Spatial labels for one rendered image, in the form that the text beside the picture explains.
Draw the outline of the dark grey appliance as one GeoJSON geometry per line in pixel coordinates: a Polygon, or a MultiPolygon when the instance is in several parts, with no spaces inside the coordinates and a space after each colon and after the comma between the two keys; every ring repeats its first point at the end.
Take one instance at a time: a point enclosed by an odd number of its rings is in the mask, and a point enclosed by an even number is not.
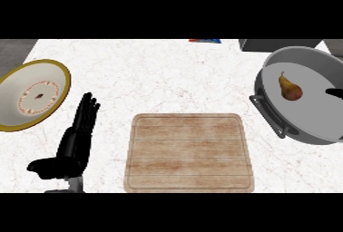
{"type": "Polygon", "coordinates": [[[271,53],[288,46],[314,48],[320,41],[320,39],[239,39],[237,44],[242,52],[271,53]]]}

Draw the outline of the red and blue packet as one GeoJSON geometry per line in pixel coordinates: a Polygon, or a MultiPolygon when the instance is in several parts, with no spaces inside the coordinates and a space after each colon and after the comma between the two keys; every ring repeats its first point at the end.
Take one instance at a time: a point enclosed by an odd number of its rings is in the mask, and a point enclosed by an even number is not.
{"type": "Polygon", "coordinates": [[[220,44],[220,39],[189,39],[190,43],[209,43],[209,44],[220,44]]]}

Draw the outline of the brown pear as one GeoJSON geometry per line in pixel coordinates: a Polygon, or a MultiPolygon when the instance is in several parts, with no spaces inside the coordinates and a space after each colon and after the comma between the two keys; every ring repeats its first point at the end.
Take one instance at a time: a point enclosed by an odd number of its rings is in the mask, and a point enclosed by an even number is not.
{"type": "Polygon", "coordinates": [[[279,75],[277,84],[280,88],[280,96],[288,101],[297,101],[302,96],[301,88],[285,78],[283,74],[279,75]]]}

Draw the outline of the wooden cutting board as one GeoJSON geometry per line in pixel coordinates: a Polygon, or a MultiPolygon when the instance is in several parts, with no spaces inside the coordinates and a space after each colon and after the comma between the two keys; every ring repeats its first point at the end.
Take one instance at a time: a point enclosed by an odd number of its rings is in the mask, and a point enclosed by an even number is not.
{"type": "Polygon", "coordinates": [[[141,113],[132,118],[128,192],[251,192],[242,121],[233,113],[141,113]]]}

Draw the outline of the white bowl with gold rim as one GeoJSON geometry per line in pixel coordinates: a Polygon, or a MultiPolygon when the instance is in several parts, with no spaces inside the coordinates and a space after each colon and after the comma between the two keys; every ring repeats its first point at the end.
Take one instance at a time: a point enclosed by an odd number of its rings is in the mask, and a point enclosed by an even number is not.
{"type": "Polygon", "coordinates": [[[17,66],[0,78],[0,131],[22,131],[57,110],[70,87],[61,63],[42,59],[17,66]]]}

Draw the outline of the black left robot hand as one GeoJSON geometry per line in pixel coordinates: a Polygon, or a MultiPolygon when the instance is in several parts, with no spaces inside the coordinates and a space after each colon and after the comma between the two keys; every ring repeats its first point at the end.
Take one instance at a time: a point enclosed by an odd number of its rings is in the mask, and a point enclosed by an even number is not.
{"type": "Polygon", "coordinates": [[[33,160],[26,167],[41,179],[69,179],[85,170],[93,126],[100,104],[87,92],[79,100],[72,126],[64,130],[56,157],[33,160]]]}

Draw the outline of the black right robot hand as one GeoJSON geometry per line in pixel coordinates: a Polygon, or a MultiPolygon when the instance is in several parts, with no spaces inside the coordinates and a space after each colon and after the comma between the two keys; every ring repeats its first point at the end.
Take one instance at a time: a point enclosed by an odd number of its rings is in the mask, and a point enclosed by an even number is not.
{"type": "Polygon", "coordinates": [[[338,88],[328,88],[325,90],[325,93],[335,96],[338,99],[343,100],[343,89],[338,89],[338,88]]]}

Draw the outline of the grey pot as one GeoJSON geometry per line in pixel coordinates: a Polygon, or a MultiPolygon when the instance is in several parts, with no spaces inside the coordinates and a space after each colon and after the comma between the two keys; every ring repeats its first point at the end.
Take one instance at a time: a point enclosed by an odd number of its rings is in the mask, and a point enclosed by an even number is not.
{"type": "Polygon", "coordinates": [[[343,60],[304,46],[268,54],[249,101],[282,139],[313,145],[343,143],[343,99],[325,93],[329,88],[343,90],[343,60]],[[300,86],[298,100],[280,96],[279,77],[300,86]]]}

